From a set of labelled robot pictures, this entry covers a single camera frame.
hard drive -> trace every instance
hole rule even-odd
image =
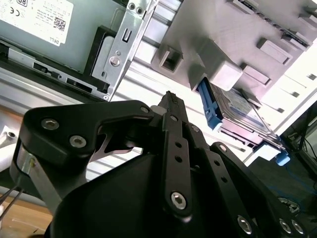
[[[212,125],[209,123],[212,129],[234,137],[251,148],[266,142],[275,148],[285,149],[279,137],[261,118],[257,108],[248,102],[241,92],[236,89],[224,91],[208,81],[201,85],[207,87],[207,91],[204,92],[208,92],[208,95],[204,98],[211,98],[212,101],[213,106],[206,108],[206,100],[203,100],[207,120],[217,121]]]

metal drive bracket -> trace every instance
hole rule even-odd
[[[130,0],[116,37],[105,40],[92,76],[109,84],[110,101],[134,58],[159,0]]]

metal slot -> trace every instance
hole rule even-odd
[[[86,85],[76,82],[75,80],[72,80],[70,78],[67,78],[66,83],[73,85],[76,88],[79,88],[81,90],[84,90],[85,92],[88,92],[88,93],[92,92],[92,89],[90,87],[87,87]]]
[[[160,66],[171,72],[175,72],[182,61],[183,55],[180,52],[168,47],[160,62]]]
[[[237,141],[240,141],[240,142],[241,142],[242,144],[244,144],[244,145],[246,144],[246,142],[245,142],[244,140],[241,140],[241,139],[239,139],[239,138],[233,136],[232,134],[235,134],[234,132],[232,132],[232,134],[230,134],[230,133],[228,133],[228,132],[226,132],[226,131],[224,131],[224,130],[221,130],[220,132],[223,133],[223,134],[225,134],[225,135],[230,136],[231,138],[233,138],[233,139],[235,139],[235,140],[237,140]]]
[[[292,93],[292,96],[294,96],[295,98],[298,98],[298,97],[299,97],[299,95],[300,95],[300,94],[299,94],[299,93],[297,93],[297,92],[293,92],[293,93]]]
[[[250,148],[252,148],[252,149],[255,147],[255,145],[252,144],[252,143],[249,143],[247,146],[250,147]]]
[[[37,69],[37,70],[39,70],[39,71],[41,71],[43,73],[48,73],[49,72],[48,68],[46,68],[46,67],[44,67],[44,66],[42,66],[42,65],[40,65],[38,63],[33,63],[33,68]]]
[[[130,31],[128,28],[126,28],[124,30],[124,33],[123,33],[122,41],[128,43],[128,41],[131,37],[131,34],[132,34],[132,31]]]
[[[278,108],[278,109],[277,109],[277,111],[278,111],[279,113],[283,113],[283,112],[285,112],[285,110],[284,110],[284,109],[282,109],[282,108]]]
[[[9,54],[9,47],[5,44],[0,43],[0,58],[4,57],[5,59],[8,58]]]
[[[317,78],[317,76],[315,76],[314,74],[310,74],[307,76],[307,78],[309,78],[311,80],[315,80]]]

black cable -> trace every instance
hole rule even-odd
[[[8,190],[4,195],[2,195],[0,197],[0,205],[3,204],[3,202],[6,200],[7,197],[9,197],[10,193],[15,190],[17,188],[17,186],[14,186],[13,188],[11,188],[10,190]]]
[[[308,141],[307,139],[305,139],[305,141],[308,143],[309,147],[311,148],[311,150],[312,150],[312,152],[313,152],[313,154],[314,154],[314,156],[315,156],[315,159],[317,159],[317,156],[316,156],[315,150],[313,149],[313,147],[312,147],[311,143],[309,143],[309,141]]]
[[[22,194],[23,189],[21,191],[19,191],[19,193],[15,196],[15,198],[10,202],[10,204],[6,207],[6,209],[3,211],[3,213],[0,216],[0,222],[2,221],[2,219],[4,218],[4,216],[7,214],[7,212],[9,211],[9,209],[12,207],[12,205],[16,202],[16,200],[19,198],[19,196]]]
[[[304,141],[304,146],[305,146],[305,151],[307,152],[307,145],[306,145],[306,142]]]
[[[313,108],[310,107],[308,110],[307,110],[307,115],[306,115],[306,123],[305,123],[305,127],[303,129],[303,132],[302,132],[302,137],[301,137],[301,140],[299,142],[299,146],[298,146],[298,150],[302,150],[303,149],[303,145],[304,145],[304,141],[306,140],[306,133],[307,133],[307,130],[308,130],[308,125],[311,121],[311,117],[312,117],[312,112],[313,112]]]

black mechanical arm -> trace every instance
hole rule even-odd
[[[87,182],[87,164],[143,148]],[[28,111],[10,168],[53,214],[46,235],[78,237],[308,237],[300,222],[222,143],[208,146],[167,92],[139,101]]]

